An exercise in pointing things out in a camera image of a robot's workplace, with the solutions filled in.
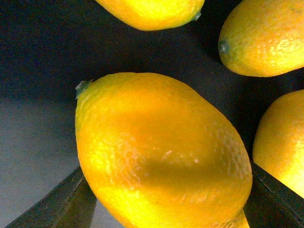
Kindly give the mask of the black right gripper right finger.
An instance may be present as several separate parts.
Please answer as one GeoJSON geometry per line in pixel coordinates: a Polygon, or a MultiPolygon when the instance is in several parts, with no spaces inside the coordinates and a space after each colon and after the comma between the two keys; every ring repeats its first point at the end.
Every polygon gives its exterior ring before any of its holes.
{"type": "Polygon", "coordinates": [[[250,162],[253,184],[244,207],[251,228],[303,228],[304,199],[250,162]]]}

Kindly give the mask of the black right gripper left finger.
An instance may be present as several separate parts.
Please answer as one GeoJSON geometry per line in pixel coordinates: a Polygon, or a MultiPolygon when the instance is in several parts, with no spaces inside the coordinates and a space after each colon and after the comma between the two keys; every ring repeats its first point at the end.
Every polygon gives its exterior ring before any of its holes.
{"type": "Polygon", "coordinates": [[[95,207],[96,197],[77,167],[6,228],[89,228],[95,207]]]}

